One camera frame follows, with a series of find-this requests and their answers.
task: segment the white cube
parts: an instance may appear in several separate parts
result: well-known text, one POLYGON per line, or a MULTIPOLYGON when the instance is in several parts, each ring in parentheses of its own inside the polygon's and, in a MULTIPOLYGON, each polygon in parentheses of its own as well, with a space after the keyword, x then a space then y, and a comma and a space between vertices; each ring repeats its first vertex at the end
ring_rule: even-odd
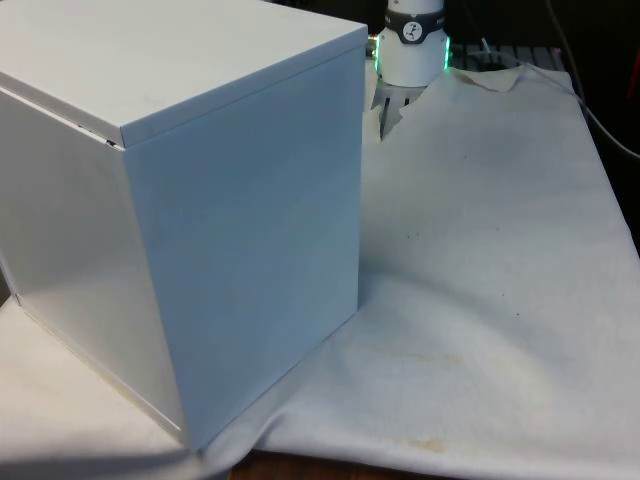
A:
POLYGON ((357 307, 362 25, 255 0, 0 2, 0 260, 193 449, 357 307))

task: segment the dark background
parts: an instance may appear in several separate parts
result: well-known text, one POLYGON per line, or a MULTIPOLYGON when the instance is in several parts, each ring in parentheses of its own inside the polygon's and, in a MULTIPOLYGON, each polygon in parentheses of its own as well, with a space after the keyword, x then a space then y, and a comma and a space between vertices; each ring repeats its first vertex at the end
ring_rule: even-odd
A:
MULTIPOLYGON (((281 0, 301 8, 383 27, 386 0, 281 0)), ((477 42, 461 0, 445 0, 447 31, 455 43, 477 42)), ((543 0, 468 0, 478 28, 490 43, 559 46, 543 0)), ((627 99, 640 47, 640 0, 554 0, 574 50, 587 103, 624 144, 640 151, 640 98, 627 99)), ((621 154, 591 129, 603 164, 640 248, 640 162, 621 154)), ((0 278, 0 301, 8 295, 0 278)))

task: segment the table surface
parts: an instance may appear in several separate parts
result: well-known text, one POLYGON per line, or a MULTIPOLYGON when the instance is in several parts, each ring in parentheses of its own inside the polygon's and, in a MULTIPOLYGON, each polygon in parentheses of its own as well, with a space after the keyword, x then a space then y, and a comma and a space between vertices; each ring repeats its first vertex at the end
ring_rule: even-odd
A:
POLYGON ((236 466, 229 480, 445 480, 365 465, 268 452, 253 452, 236 466))

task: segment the white fabric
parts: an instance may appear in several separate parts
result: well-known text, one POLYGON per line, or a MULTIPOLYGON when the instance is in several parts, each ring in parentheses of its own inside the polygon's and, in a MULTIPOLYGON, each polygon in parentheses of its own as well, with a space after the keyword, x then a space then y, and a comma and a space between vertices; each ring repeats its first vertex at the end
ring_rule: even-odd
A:
POLYGON ((10 301, 0 463, 168 455, 167 478, 193 478, 260 448, 466 478, 639 478, 640 262, 575 99, 533 72, 508 93, 445 75, 402 115, 365 139, 360 311, 204 462, 10 301))

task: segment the stain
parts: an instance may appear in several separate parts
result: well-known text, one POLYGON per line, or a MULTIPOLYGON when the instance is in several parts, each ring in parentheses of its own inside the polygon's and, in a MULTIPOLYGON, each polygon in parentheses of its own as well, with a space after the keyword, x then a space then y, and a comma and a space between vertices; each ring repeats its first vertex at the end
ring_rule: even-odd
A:
POLYGON ((384 348, 380 348, 376 345, 370 345, 368 343, 356 343, 353 342, 350 344, 356 348, 360 348, 362 350, 368 350, 370 352, 377 353, 378 355, 382 355, 388 358, 396 358, 403 360, 415 360, 418 362, 433 362, 434 358, 429 355, 423 355, 421 353, 402 353, 402 352, 392 352, 389 350, 385 350, 384 348))
POLYGON ((428 440, 416 440, 412 438, 407 440, 406 443, 412 447, 429 450, 433 453, 444 453, 447 451, 444 440, 441 438, 430 438, 428 440))
POLYGON ((451 366, 458 366, 464 363, 460 355, 445 355, 444 359, 451 366))

